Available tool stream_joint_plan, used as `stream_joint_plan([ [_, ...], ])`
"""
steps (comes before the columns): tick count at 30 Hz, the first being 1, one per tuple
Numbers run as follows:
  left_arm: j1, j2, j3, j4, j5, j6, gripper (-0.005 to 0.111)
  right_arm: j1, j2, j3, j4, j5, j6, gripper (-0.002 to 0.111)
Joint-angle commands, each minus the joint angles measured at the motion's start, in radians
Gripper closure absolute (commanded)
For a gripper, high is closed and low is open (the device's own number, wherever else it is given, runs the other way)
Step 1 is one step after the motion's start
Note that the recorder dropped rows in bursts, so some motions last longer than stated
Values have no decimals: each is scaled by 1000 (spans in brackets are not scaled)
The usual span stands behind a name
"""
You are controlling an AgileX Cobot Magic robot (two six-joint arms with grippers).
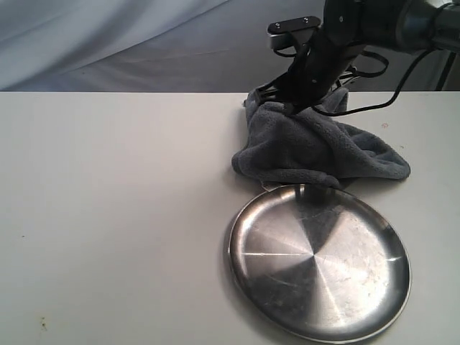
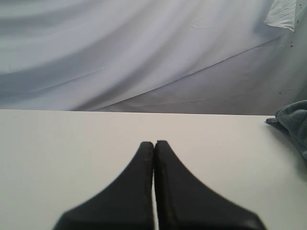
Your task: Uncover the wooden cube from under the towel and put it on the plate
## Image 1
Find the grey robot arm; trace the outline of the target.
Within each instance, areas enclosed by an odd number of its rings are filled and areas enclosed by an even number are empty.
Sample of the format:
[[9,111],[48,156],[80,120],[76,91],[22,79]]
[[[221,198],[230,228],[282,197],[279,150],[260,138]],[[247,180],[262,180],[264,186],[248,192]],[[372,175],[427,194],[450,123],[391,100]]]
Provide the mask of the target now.
[[[326,1],[322,18],[300,17],[273,22],[267,28],[279,56],[294,48],[287,72],[254,92],[257,103],[287,104],[296,113],[315,109],[342,81],[376,78],[389,61],[368,46],[418,54],[394,94],[397,96],[416,65],[435,50],[459,53],[458,1]],[[384,69],[357,70],[359,57],[375,59]]]

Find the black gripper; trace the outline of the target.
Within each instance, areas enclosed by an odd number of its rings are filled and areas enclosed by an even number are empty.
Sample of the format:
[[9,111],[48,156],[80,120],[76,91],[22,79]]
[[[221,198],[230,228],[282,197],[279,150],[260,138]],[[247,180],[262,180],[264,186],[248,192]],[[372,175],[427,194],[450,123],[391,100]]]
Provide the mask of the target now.
[[365,47],[359,39],[363,8],[363,1],[326,1],[320,27],[294,48],[287,72],[256,89],[257,103],[283,103],[286,116],[319,104]]

